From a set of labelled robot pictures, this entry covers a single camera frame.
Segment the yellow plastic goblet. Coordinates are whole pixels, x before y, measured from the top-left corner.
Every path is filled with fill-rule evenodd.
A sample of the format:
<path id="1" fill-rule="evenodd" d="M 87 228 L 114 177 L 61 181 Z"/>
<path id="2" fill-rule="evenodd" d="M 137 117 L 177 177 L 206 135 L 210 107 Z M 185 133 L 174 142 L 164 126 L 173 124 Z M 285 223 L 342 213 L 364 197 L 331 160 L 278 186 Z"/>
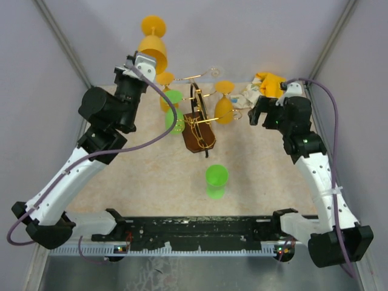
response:
<path id="1" fill-rule="evenodd" d="M 180 101 L 179 99 L 179 94 L 178 94 L 178 91 L 176 90 L 171 90 L 169 88 L 169 85 L 174 81 L 175 79 L 175 76 L 173 73 L 170 73 L 170 72 L 163 72 L 159 75 L 156 76 L 155 78 L 155 81 L 162 85 L 164 88 L 163 88 L 163 92 L 171 97 L 171 102 L 174 104 L 174 106 L 176 108 L 178 108 L 178 103 Z M 160 97 L 159 98 L 159 104 L 160 104 L 160 108 L 161 110 L 164 112 L 164 113 L 167 113 L 170 109 L 170 106 L 168 105 L 168 103 L 166 103 L 166 101 L 164 100 L 163 97 Z"/>

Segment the green goblet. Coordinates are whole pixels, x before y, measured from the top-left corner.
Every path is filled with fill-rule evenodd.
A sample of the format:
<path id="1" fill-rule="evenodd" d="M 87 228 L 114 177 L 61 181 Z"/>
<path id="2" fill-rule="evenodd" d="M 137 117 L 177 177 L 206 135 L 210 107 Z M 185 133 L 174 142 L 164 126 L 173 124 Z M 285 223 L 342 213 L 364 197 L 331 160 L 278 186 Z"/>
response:
<path id="1" fill-rule="evenodd" d="M 206 170 L 206 193 L 212 199 L 220 199 L 225 194 L 225 187 L 229 180 L 229 171 L 220 164 L 214 164 Z"/>
<path id="2" fill-rule="evenodd" d="M 166 97 L 170 100 L 170 102 L 174 105 L 176 116 L 174 115 L 173 109 L 169 105 L 169 103 L 164 99 L 164 107 L 165 107 L 165 127 L 169 129 L 173 122 L 175 122 L 174 128 L 170 131 L 171 135 L 177 135 L 183 132 L 185 129 L 184 116 L 180 111 L 179 103 L 182 101 L 182 93 L 178 90 L 168 90 L 164 93 Z"/>

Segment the clear wine glass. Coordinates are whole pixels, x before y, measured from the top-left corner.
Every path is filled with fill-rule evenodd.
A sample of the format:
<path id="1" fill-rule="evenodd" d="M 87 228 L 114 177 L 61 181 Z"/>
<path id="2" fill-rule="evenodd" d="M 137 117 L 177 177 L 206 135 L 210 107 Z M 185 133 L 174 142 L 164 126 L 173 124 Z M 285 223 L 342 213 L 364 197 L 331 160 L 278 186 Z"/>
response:
<path id="1" fill-rule="evenodd" d="M 213 65 L 209 68 L 209 74 L 213 79 L 220 79 L 224 75 L 224 69 L 219 65 Z"/>

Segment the green goblet front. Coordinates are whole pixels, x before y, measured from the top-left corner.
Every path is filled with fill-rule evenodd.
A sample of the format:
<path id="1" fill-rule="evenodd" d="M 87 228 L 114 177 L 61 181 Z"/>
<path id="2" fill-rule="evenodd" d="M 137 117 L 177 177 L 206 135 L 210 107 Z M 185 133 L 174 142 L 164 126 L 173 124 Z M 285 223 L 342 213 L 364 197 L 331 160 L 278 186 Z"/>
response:
<path id="1" fill-rule="evenodd" d="M 220 164 L 214 164 L 206 170 L 206 193 L 212 199 L 220 199 L 225 194 L 225 187 L 229 180 L 229 171 Z"/>

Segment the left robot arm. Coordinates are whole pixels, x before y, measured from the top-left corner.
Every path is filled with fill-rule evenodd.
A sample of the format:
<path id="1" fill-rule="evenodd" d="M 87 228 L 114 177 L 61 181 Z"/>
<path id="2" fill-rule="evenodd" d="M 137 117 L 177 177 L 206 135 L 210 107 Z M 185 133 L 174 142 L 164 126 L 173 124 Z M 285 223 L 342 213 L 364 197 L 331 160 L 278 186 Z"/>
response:
<path id="1" fill-rule="evenodd" d="M 89 122 L 89 128 L 50 184 L 34 198 L 16 202 L 12 207 L 33 242 L 52 250 L 80 236 L 102 238 L 107 235 L 115 241 L 125 236 L 124 220 L 116 210 L 70 213 L 66 208 L 84 186 L 114 160 L 127 142 L 124 134 L 136 131 L 136 112 L 148 85 L 131 68 L 153 81 L 156 65 L 154 57 L 143 53 L 128 56 L 124 65 L 115 67 L 114 94 L 100 87 L 85 92 L 78 112 Z"/>

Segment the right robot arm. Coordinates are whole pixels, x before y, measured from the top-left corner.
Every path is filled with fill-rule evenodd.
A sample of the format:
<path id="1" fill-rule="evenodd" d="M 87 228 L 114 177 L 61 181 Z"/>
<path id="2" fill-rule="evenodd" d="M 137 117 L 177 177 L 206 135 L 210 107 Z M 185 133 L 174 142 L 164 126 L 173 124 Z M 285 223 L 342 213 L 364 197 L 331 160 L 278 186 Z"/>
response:
<path id="1" fill-rule="evenodd" d="M 318 222 L 312 222 L 296 210 L 277 210 L 270 228 L 272 235 L 279 240 L 292 236 L 303 243 L 317 267 L 360 261 L 373 232 L 350 211 L 341 187 L 332 185 L 327 149 L 311 129 L 311 102 L 292 96 L 278 105 L 276 98 L 260 97 L 248 112 L 250 125 L 257 125 L 261 113 L 266 114 L 263 127 L 282 134 L 284 150 L 307 182 L 318 214 Z"/>

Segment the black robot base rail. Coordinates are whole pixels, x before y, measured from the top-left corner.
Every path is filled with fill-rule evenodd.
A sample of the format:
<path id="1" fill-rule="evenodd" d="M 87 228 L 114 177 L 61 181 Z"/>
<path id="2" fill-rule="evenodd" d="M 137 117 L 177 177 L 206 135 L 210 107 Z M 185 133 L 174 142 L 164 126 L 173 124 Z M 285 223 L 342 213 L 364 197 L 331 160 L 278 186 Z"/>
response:
<path id="1" fill-rule="evenodd" d="M 92 235 L 92 241 L 122 241 L 131 251 L 166 243 L 178 252 L 240 251 L 261 250 L 262 242 L 285 236 L 272 216 L 138 216 L 121 218 L 111 233 Z"/>

